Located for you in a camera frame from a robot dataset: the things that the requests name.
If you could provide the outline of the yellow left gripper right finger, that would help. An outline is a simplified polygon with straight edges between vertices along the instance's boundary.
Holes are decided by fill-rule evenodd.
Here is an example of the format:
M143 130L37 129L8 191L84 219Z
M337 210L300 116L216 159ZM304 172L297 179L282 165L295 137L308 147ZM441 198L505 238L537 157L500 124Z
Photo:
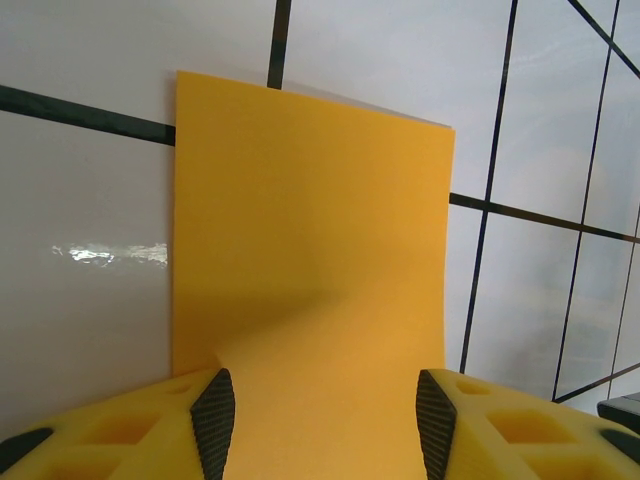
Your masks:
M424 369L416 420L429 479L636 479L639 436L610 420Z

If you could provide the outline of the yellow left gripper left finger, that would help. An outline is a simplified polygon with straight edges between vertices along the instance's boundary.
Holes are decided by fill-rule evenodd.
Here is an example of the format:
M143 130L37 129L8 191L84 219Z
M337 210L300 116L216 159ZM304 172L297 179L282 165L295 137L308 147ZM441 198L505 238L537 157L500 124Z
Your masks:
M220 479L235 396L204 370L76 408L1 443L4 479Z

